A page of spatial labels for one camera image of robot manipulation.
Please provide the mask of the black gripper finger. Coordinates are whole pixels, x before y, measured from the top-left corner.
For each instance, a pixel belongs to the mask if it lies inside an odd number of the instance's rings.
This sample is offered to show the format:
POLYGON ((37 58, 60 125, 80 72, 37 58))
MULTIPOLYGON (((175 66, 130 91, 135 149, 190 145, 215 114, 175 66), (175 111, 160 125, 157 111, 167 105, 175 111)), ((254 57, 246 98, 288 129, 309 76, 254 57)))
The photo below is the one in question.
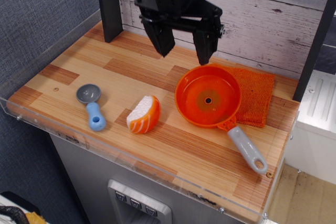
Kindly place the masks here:
POLYGON ((143 22, 146 34, 157 52, 165 57, 175 46, 171 28, 161 23, 143 22))
POLYGON ((199 64, 208 64, 212 54, 217 50, 218 38, 214 33, 196 30, 193 32, 193 41, 199 64))

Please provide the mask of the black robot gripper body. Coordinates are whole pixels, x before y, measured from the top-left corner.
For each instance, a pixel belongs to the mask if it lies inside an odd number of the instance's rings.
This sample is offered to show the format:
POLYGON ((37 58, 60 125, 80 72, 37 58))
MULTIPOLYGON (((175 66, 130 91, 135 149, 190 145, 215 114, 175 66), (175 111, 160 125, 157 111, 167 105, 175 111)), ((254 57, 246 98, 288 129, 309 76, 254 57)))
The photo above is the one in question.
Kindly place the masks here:
POLYGON ((223 34, 220 16, 222 10, 206 0, 135 0, 141 22, 161 23, 168 28, 183 31, 197 29, 223 34))

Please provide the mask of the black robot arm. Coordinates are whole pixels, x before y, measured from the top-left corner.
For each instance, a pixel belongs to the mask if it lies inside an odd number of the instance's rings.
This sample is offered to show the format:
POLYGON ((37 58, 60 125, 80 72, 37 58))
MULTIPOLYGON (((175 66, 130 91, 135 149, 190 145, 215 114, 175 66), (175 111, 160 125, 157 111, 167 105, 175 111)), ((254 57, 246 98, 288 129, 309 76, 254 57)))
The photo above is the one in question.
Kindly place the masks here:
POLYGON ((224 26, 223 11, 207 0, 135 0, 145 32, 157 52, 165 57, 175 46, 174 30, 192 33, 200 65, 217 50, 224 26))

